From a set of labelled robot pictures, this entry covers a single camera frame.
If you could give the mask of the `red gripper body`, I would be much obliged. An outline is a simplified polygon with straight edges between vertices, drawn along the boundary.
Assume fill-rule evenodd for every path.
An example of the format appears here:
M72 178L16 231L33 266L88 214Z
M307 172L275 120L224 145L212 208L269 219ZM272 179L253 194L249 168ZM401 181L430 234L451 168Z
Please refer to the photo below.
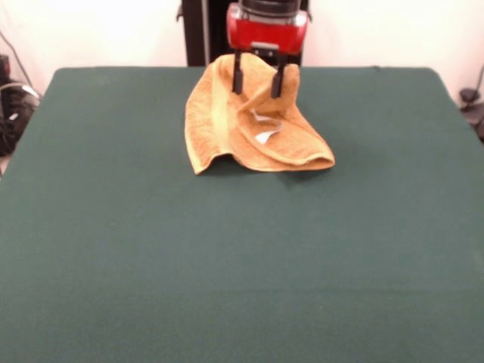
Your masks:
M238 51L264 50L297 55L303 49L309 13L263 14L232 2L226 14L228 44Z

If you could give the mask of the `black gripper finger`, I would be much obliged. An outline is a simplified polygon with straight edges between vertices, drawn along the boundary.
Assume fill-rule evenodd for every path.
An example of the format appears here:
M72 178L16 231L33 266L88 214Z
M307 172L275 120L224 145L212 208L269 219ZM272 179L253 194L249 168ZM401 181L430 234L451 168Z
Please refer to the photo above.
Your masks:
M282 54L278 56L278 64L276 74L273 77L271 85L271 97L277 99L281 96L282 85L284 82L284 69L287 65L287 55Z
M243 71L241 69L241 50L234 51L234 75L232 83L232 91L235 94L241 94L243 89Z

